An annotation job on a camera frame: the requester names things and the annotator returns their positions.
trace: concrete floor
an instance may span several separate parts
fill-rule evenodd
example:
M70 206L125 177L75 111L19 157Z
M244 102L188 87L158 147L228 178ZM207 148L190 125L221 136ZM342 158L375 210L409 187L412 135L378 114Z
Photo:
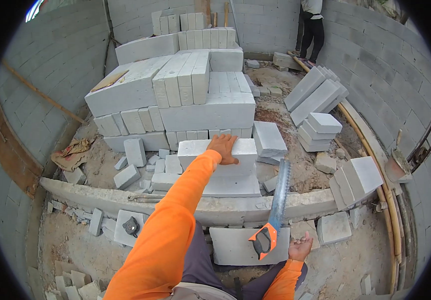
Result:
M261 69L250 69L248 74L256 84L265 82L281 87L283 98L302 78L302 75L297 72L280 72L270 63L262 64ZM297 129L291 122L283 98L259 98L255 119L278 124L289 149L287 156L292 162L291 191L306 193L313 189L328 188L328 180L332 175L314 168L315 154L306 153L297 140ZM362 147L360 141L357 140L350 126L346 126L345 120L337 114L337 111L335 116L344 125L342 133L338 135L339 140L352 157L358 157L357 150ZM81 126L75 137L95 139L88 162L83 166L87 175L87 185L115 188L113 176L118 171L115 170L114 165L123 154L110 150L97 134L97 127L92 118L89 125ZM328 154L336 157L334 152L337 148L337 145L332 142ZM150 179L151 174L147 174L145 168L139 169L141 180ZM257 163L257 177L260 182L274 176L272 165ZM370 274L372 286L375 287L377 294L388 292L390 251L384 216L381 213L369 211L363 219L363 224L352 231L352 237L349 240L322 246L311 252L306 261L308 275L304 284L296 291L295 299L298 299L304 291L318 295L321 290L325 291L325 297L322 299L355 299L361 294L360 281L365 274ZM92 279L101 279L107 285L132 249L115 245L104 235L92 236L88 233L86 225L77 224L64 213L43 214L39 239L39 267L43 270L46 290L55 288L55 260L73 263L81 272L90 274ZM244 284L267 270L268 267L245 267L217 272L217 275L226 286L233 287L234 277L239 277Z

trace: wall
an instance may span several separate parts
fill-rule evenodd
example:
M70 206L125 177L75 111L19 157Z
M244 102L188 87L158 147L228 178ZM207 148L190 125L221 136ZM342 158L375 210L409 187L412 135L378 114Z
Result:
M22 23L4 58L43 93L77 112L85 105L84 96L102 79L108 35L102 1L84 1ZM24 146L44 166L72 119L4 66L0 66L0 104ZM27 271L28 267L37 269L40 210L45 197L39 190L35 200L29 199L0 164L0 244L26 288L38 281L29 278ZM32 291L41 296L40 290Z
M212 0L211 12L218 13L224 26L226 0ZM285 53L296 46L300 0L234 0L241 46L244 51ZM121 43L152 35L151 13L187 7L195 12L194 0L108 0L114 36ZM234 27L229 5L228 25Z
M399 147L408 156L431 122L431 54L423 38L361 6L324 1L321 14L325 44L317 63L340 77L348 101L388 152L403 130ZM416 221L418 275L431 253L431 154L413 176L406 188Z

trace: right hand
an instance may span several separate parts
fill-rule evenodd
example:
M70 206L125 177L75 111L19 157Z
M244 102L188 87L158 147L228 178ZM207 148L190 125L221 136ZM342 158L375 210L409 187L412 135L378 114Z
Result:
M218 136L214 134L212 141L207 146L207 150L217 151L221 156L221 165L239 165L239 159L232 157L232 147L237 140L237 135L221 134Z
M305 235L300 239L297 238L289 244L289 259L303 262L307 255L311 253L313 237L309 237L309 232L306 231Z

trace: orange saw handle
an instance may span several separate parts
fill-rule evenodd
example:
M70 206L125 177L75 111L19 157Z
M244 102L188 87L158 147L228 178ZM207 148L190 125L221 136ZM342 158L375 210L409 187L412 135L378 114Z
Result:
M259 240L260 234L263 234L269 240L269 247L267 250L262 249L262 244ZM259 260L262 260L267 254L269 254L269 252L272 251L272 249L276 247L277 231L270 223L267 223L248 240L252 242L255 252L259 256Z

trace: hand saw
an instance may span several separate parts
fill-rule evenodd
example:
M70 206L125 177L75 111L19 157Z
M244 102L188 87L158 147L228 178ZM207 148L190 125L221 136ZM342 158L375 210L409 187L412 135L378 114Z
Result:
M288 159L281 159L279 162L279 175L277 176L269 220L267 221L267 224L248 239L249 241L252 241L254 250L257 255L259 255L259 260L262 260L277 245L277 238L282 225L282 219L284 218L284 211L286 209L286 198L290 176L290 161ZM262 243L260 241L261 235L264 235L269 240L267 250L264 250L262 247Z

